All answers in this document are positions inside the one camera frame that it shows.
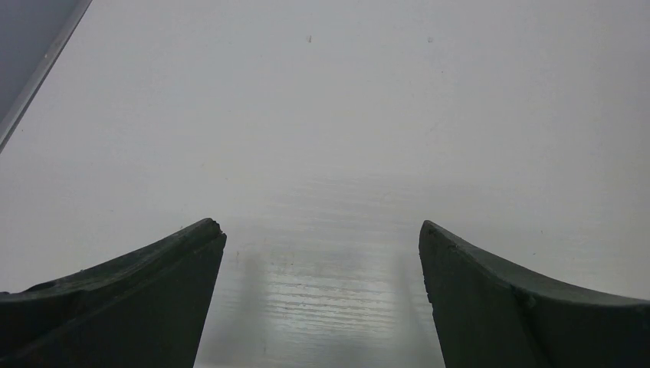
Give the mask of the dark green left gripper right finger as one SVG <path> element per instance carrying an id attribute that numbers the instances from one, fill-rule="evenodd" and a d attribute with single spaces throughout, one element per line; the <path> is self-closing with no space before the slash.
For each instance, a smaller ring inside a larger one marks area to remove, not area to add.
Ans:
<path id="1" fill-rule="evenodd" d="M 448 367 L 647 367 L 649 302 L 568 284 L 431 221 L 419 256 Z"/>

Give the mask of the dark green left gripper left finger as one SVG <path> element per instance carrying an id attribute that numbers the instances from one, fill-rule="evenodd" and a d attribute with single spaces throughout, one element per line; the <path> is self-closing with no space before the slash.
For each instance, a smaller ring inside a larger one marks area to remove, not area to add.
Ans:
<path id="1" fill-rule="evenodd" d="M 191 367 L 226 234 L 204 218 L 68 276 L 1 295 L 3 367 Z"/>

